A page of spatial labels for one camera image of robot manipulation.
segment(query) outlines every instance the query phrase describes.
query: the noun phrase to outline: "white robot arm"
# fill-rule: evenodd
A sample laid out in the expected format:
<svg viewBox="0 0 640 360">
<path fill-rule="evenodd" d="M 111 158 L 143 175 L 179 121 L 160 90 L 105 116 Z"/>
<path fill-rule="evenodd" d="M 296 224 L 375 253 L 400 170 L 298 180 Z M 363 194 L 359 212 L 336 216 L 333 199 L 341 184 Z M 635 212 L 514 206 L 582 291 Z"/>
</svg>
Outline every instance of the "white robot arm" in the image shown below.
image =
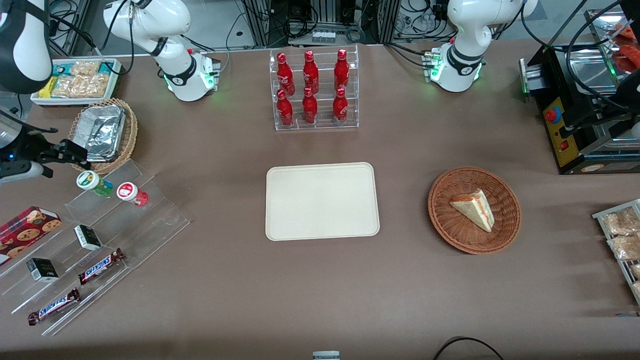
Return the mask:
<svg viewBox="0 0 640 360">
<path fill-rule="evenodd" d="M 51 77 L 48 1 L 0 0 L 0 90 L 31 94 Z"/>
<path fill-rule="evenodd" d="M 528 17 L 538 0 L 450 0 L 447 14 L 458 27 L 453 44 L 434 48 L 430 80 L 450 92 L 462 92 L 477 79 L 484 53 L 492 41 L 488 25 L 509 22 L 520 13 Z"/>
<path fill-rule="evenodd" d="M 128 1 L 104 7 L 104 22 L 109 26 L 113 21 L 111 32 L 153 56 L 178 99 L 195 101 L 214 91 L 218 83 L 212 60 L 189 53 L 178 36 L 191 27 L 186 5 L 180 0 L 131 0 L 129 6 L 121 6 Z"/>
</svg>

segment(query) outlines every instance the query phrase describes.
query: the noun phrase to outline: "yellow panel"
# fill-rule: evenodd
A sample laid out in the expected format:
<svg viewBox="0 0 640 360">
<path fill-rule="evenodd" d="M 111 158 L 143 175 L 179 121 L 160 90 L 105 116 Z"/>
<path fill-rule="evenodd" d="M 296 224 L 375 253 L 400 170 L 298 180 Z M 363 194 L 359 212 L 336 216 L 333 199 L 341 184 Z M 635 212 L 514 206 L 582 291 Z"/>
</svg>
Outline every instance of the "yellow panel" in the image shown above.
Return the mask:
<svg viewBox="0 0 640 360">
<path fill-rule="evenodd" d="M 562 112 L 564 112 L 562 102 L 560 101 L 560 98 L 557 98 L 554 102 L 551 103 L 551 105 L 549 105 L 545 109 L 545 111 L 543 111 L 542 115 L 544 116 L 544 114 L 548 110 L 551 110 L 556 106 L 560 108 Z M 560 129 L 564 127 L 564 119 L 560 118 L 560 121 L 557 124 L 552 124 L 549 121 L 545 121 L 545 123 L 547 125 L 547 129 L 549 130 L 549 137 L 551 137 L 551 145 L 554 148 L 554 152 L 556 154 L 558 164 L 560 164 L 560 166 L 563 167 L 569 164 L 575 158 L 577 158 L 578 155 L 580 155 L 580 152 L 578 151 L 578 146 L 575 144 L 573 135 L 570 135 L 566 139 L 563 139 L 560 137 L 559 132 L 560 132 Z M 566 141 L 569 146 L 565 150 L 562 150 L 562 148 L 560 148 L 560 144 L 564 141 Z"/>
</svg>

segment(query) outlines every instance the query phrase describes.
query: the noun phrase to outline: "red emergency stop button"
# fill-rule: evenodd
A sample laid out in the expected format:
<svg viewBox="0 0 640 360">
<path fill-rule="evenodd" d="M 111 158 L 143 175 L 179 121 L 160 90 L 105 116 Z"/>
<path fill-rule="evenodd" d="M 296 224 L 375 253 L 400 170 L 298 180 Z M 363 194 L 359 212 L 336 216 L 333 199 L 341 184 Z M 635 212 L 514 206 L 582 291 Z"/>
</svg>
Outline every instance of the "red emergency stop button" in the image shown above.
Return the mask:
<svg viewBox="0 0 640 360">
<path fill-rule="evenodd" d="M 545 113 L 545 120 L 552 122 L 558 116 L 557 111 L 555 109 L 547 110 Z"/>
</svg>

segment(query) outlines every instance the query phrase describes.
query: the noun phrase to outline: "red cookie box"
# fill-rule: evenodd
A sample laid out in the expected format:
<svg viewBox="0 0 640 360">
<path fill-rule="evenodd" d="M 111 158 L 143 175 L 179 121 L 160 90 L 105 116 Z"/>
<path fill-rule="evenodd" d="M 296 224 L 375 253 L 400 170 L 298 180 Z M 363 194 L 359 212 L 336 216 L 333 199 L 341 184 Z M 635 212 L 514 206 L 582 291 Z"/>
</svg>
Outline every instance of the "red cookie box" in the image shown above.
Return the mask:
<svg viewBox="0 0 640 360">
<path fill-rule="evenodd" d="M 61 224 L 57 214 L 31 206 L 0 226 L 0 266 Z"/>
</svg>

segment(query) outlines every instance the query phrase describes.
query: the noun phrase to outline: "sandwich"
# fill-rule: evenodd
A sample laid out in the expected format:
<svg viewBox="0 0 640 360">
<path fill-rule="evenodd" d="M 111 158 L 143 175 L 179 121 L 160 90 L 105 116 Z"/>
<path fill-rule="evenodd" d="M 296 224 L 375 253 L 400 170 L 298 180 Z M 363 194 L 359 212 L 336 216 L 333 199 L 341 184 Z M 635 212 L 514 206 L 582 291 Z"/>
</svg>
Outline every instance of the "sandwich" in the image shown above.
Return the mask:
<svg viewBox="0 0 640 360">
<path fill-rule="evenodd" d="M 469 218 L 469 220 L 473 221 L 475 225 L 478 225 L 482 230 L 487 233 L 491 232 L 495 220 L 493 219 L 489 202 L 486 200 L 486 196 L 482 190 L 478 189 L 474 193 L 456 196 L 451 199 L 449 204 L 462 213 L 462 215 Z"/>
</svg>

